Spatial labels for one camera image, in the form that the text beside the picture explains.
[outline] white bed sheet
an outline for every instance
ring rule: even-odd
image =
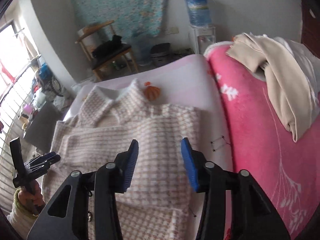
[[[201,110],[200,151],[204,153],[207,160],[215,162],[225,170],[232,171],[231,147],[226,144],[230,142],[227,122],[218,89],[209,73],[208,63],[202,55],[190,55],[154,70],[85,85],[76,96],[65,120],[79,112],[84,98],[94,85],[116,90],[127,87],[135,78],[142,86],[150,81],[151,85],[161,89],[160,97],[152,103],[195,106]],[[187,240],[193,240],[196,237],[203,199],[203,194],[192,195],[190,209],[196,217],[190,212]],[[231,222],[231,209],[228,207],[230,207],[230,200],[227,198],[225,231]]]

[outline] screw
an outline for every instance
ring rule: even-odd
[[[107,169],[113,169],[113,168],[115,168],[116,167],[116,164],[115,163],[107,163],[107,165],[106,165],[106,168]]]
[[[250,175],[249,171],[247,171],[247,170],[242,170],[242,171],[240,171],[240,174],[241,174],[242,176],[244,176],[244,177],[248,177],[248,176]]]
[[[214,163],[213,162],[206,162],[204,166],[206,166],[209,169],[212,169],[214,167]]]
[[[78,177],[80,174],[81,174],[80,171],[73,171],[73,172],[71,173],[71,176],[75,178],[75,177]]]

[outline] person's hand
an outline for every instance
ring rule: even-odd
[[[41,194],[41,188],[38,184],[38,182],[36,180],[34,180],[31,185],[34,187],[35,189],[35,195],[32,195],[31,193],[29,193],[28,191],[25,190],[24,187],[22,187],[18,193],[18,199],[20,201],[20,203],[26,207],[27,205],[27,200],[31,199],[33,201],[34,205],[38,205],[38,206],[42,206],[44,205],[44,201],[43,201],[43,196]]]

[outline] water bottle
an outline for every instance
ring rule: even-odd
[[[185,0],[190,24],[193,27],[209,27],[212,24],[208,0]]]

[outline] pink blanket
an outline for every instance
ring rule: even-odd
[[[294,143],[268,99],[266,83],[227,56],[228,48],[216,47],[207,60],[225,107],[234,169],[250,171],[294,239],[320,201],[320,117]]]

